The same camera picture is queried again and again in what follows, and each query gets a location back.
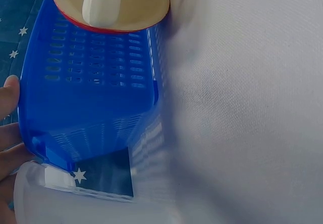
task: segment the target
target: blue star-print fabric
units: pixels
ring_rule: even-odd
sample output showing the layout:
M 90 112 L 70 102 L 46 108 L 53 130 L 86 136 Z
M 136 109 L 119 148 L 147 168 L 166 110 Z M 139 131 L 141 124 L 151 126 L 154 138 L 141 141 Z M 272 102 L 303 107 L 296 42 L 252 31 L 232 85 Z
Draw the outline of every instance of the blue star-print fabric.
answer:
M 0 0 L 0 85 L 20 77 L 30 34 L 43 0 Z M 18 121 L 15 111 L 0 125 Z M 76 185 L 96 191 L 133 195 L 128 150 L 76 164 Z

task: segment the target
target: white star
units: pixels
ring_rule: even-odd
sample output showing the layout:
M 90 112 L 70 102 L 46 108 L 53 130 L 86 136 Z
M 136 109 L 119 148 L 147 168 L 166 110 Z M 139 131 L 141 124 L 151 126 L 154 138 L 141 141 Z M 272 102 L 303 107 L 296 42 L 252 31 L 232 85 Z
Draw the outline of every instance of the white star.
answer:
M 80 168 L 77 170 L 77 172 L 73 172 L 75 174 L 74 179 L 78 180 L 79 184 L 81 183 L 82 180 L 86 180 L 84 177 L 86 171 L 81 171 Z
M 18 54 L 19 54 L 19 53 L 18 53 L 18 50 L 17 50 L 17 51 L 13 51 L 13 50 L 12 50 L 12 53 L 10 53 L 10 54 L 9 54 L 9 56 L 10 56 L 10 58 L 11 58 L 11 59 L 12 59 L 12 58 L 14 58 L 14 59 L 15 59 L 15 58 L 16 58 L 16 56 L 17 56 Z
M 20 32 L 19 32 L 19 34 L 18 35 L 21 35 L 21 36 L 23 36 L 24 34 L 27 34 L 27 30 L 28 30 L 28 28 L 22 28 L 22 29 L 20 29 Z

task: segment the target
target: blue plastic basket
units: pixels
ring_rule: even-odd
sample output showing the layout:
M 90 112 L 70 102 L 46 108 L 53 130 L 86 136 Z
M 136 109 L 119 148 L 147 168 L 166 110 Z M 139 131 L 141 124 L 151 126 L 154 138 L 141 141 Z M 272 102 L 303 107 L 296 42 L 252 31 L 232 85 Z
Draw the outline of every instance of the blue plastic basket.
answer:
M 123 149 L 153 108 L 147 30 L 95 34 L 44 0 L 21 77 L 19 123 L 30 151 L 71 171 L 74 163 Z

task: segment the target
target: white cloth surface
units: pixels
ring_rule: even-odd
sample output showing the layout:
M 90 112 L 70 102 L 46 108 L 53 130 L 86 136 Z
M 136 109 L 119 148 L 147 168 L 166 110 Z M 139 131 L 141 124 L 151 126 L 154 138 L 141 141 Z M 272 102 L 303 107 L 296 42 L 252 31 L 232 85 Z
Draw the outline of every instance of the white cloth surface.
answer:
M 323 1 L 171 1 L 161 117 L 181 222 L 322 223 Z

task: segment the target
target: finger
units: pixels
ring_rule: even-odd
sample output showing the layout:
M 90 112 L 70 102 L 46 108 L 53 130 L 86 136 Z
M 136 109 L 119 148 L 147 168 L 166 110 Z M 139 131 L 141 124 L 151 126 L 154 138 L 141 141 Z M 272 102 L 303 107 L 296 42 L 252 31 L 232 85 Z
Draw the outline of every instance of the finger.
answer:
M 19 80 L 17 76 L 9 76 L 3 88 L 0 88 L 0 119 L 14 111 L 19 100 Z
M 0 151 L 22 142 L 18 123 L 0 127 Z
M 33 157 L 23 143 L 0 152 L 0 181 Z
M 8 205 L 14 200 L 16 175 L 9 175 L 0 182 L 0 196 Z
M 0 223 L 16 224 L 15 213 L 9 209 L 5 201 L 0 200 Z

